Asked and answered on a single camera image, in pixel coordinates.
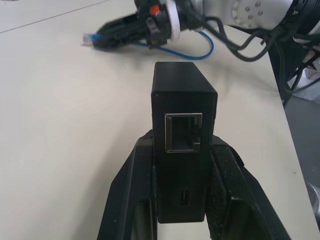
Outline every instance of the gray floor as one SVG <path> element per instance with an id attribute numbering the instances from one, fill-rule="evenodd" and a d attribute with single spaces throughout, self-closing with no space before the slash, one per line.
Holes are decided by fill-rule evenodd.
<path id="1" fill-rule="evenodd" d="M 293 97 L 285 113 L 304 180 L 320 188 L 320 105 Z"/>

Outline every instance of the white ring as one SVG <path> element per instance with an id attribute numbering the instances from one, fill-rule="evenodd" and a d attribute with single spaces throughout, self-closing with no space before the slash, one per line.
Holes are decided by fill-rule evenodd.
<path id="1" fill-rule="evenodd" d="M 166 0 L 165 5 L 171 25 L 171 41 L 176 41 L 180 38 L 180 21 L 176 2 L 174 0 Z"/>

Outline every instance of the black plastic housing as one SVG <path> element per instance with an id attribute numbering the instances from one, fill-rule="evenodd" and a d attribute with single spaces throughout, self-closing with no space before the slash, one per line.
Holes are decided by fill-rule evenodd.
<path id="1" fill-rule="evenodd" d="M 218 94 L 192 62 L 157 62 L 151 102 L 159 223 L 201 222 Z"/>

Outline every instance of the table surface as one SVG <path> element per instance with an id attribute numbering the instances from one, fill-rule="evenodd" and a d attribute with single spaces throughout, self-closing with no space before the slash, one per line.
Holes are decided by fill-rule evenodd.
<path id="1" fill-rule="evenodd" d="M 9 31 L 0 34 L 0 239 L 96 239 L 110 184 L 152 127 L 155 62 L 182 61 L 139 46 L 83 46 L 83 33 L 135 11 L 133 1 L 121 1 L 34 24 L 15 14 L 15 24 L 29 25 L 13 30 L 1 24 Z M 232 28 L 227 34 L 239 43 L 247 37 Z M 290 237 L 319 239 L 269 57 L 243 62 L 214 43 L 195 64 L 218 92 L 215 135 L 237 150 Z M 209 48 L 189 31 L 169 47 L 191 55 Z M 254 40 L 245 54 L 261 49 Z M 159 225 L 159 240 L 209 237 L 206 222 Z"/>

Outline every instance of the blue cable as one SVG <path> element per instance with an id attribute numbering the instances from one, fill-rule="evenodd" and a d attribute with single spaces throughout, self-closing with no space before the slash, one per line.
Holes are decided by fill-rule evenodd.
<path id="1" fill-rule="evenodd" d="M 183 53 L 180 53 L 180 52 L 177 52 L 177 51 L 174 51 L 174 50 L 171 50 L 171 49 L 168 49 L 168 48 L 165 48 L 165 47 L 154 47 L 152 49 L 158 49 L 158 50 L 161 50 L 161 51 L 164 51 L 166 53 L 169 53 L 169 54 L 173 54 L 173 55 L 176 55 L 180 58 L 183 58 L 183 59 L 187 59 L 187 60 L 202 60 L 202 59 L 206 59 L 207 57 L 209 57 L 214 48 L 215 48 L 215 45 L 214 45 L 214 42 L 212 41 L 212 39 L 207 35 L 205 34 L 203 31 L 199 31 L 197 32 L 199 33 L 200 35 L 202 35 L 205 39 L 208 40 L 209 44 L 210 44 L 210 50 L 207 54 L 203 55 L 203 56 L 189 56 L 189 55 L 186 55 L 186 54 L 183 54 Z M 101 35 L 99 34 L 90 34 L 90 33 L 85 33 L 83 34 L 83 42 L 85 44 L 92 44 L 94 43 L 95 41 L 97 41 L 99 38 L 101 38 Z M 134 43 L 134 45 L 138 45 L 138 46 L 143 46 L 143 47 L 149 47 L 149 45 L 147 43 L 144 43 L 144 42 L 136 42 Z"/>
<path id="2" fill-rule="evenodd" d="M 154 47 L 152 49 L 158 49 L 158 50 L 164 51 L 164 52 L 169 53 L 169 54 L 176 55 L 176 56 L 178 56 L 180 58 L 187 59 L 187 60 L 196 61 L 196 60 L 206 59 L 207 57 L 209 57 L 212 54 L 212 52 L 213 52 L 213 50 L 215 48 L 215 45 L 214 45 L 214 42 L 212 41 L 212 39 L 207 34 L 205 34 L 203 31 L 199 31 L 198 33 L 200 35 L 202 35 L 205 39 L 207 39 L 209 44 L 210 44 L 210 50 L 206 55 L 203 55 L 203 56 L 189 56 L 189 55 L 186 55 L 186 54 L 183 54 L 183 53 L 180 53 L 180 52 L 177 52 L 177 51 L 165 48 L 165 47 L 161 47 L 161 46 Z M 144 42 L 136 42 L 134 44 L 138 45 L 138 46 L 149 47 L 149 45 L 147 43 L 144 43 Z"/>

